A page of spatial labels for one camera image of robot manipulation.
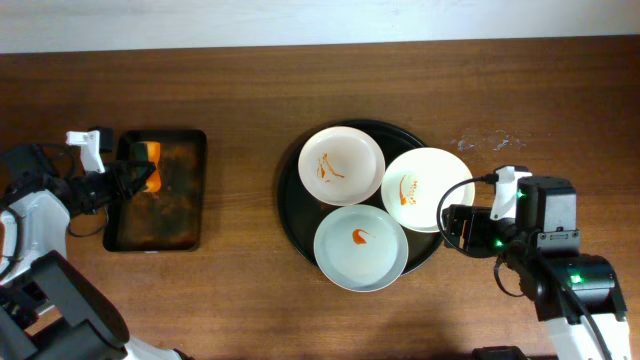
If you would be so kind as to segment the cream plate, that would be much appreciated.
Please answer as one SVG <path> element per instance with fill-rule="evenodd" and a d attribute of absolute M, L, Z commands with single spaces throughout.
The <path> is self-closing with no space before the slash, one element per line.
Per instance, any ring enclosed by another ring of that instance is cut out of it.
<path fill-rule="evenodd" d="M 387 166 L 381 198 L 386 211 L 403 227 L 436 233 L 436 210 L 442 196 L 471 178 L 471 171 L 456 155 L 438 148 L 417 148 Z"/>
<path fill-rule="evenodd" d="M 320 202 L 350 206 L 381 186 L 386 162 L 381 147 L 367 133 L 333 126 L 313 134 L 297 160 L 304 188 Z"/>

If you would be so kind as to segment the black rectangular tray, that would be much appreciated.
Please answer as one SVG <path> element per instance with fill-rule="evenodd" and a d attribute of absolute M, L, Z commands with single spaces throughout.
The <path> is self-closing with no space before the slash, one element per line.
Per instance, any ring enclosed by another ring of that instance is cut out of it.
<path fill-rule="evenodd" d="M 143 190 L 108 208 L 103 246 L 109 252 L 193 251 L 200 244 L 207 137 L 197 129 L 131 130 L 118 160 L 156 166 Z"/>

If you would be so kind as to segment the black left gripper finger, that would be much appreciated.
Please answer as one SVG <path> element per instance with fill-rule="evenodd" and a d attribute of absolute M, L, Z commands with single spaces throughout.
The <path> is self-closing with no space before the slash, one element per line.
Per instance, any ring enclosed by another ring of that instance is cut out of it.
<path fill-rule="evenodd" d="M 123 184 L 134 182 L 146 183 L 156 170 L 154 163 L 141 160 L 119 161 L 118 167 L 119 177 Z"/>
<path fill-rule="evenodd" d="M 122 201 L 128 201 L 146 189 L 147 185 L 145 182 L 124 183 L 119 188 L 119 198 Z"/>

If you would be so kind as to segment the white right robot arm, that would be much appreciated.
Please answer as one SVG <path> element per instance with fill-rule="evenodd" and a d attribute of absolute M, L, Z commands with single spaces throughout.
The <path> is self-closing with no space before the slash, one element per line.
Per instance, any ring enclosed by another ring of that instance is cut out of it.
<path fill-rule="evenodd" d="M 497 220 L 483 207 L 438 204 L 448 246 L 476 259 L 493 257 L 519 277 L 560 359 L 628 359 L 630 326 L 611 263 L 580 251 L 577 194 L 549 176 L 517 180 L 515 215 Z"/>

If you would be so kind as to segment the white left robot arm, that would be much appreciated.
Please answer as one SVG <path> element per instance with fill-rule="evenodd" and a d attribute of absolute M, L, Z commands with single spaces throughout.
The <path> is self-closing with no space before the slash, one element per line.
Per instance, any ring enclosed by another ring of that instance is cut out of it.
<path fill-rule="evenodd" d="M 103 172 L 60 175 L 45 145 L 1 157 L 1 356 L 4 359 L 183 359 L 130 335 L 115 306 L 66 258 L 72 218 L 131 199 L 155 172 L 117 161 Z"/>

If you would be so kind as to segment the pale grey plate bottom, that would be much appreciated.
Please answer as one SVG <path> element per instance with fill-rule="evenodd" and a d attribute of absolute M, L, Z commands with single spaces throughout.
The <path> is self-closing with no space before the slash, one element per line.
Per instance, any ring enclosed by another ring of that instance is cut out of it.
<path fill-rule="evenodd" d="M 321 272 L 353 292 L 381 290 L 404 272 L 407 236 L 387 212 L 370 205 L 340 207 L 319 224 L 313 251 Z"/>

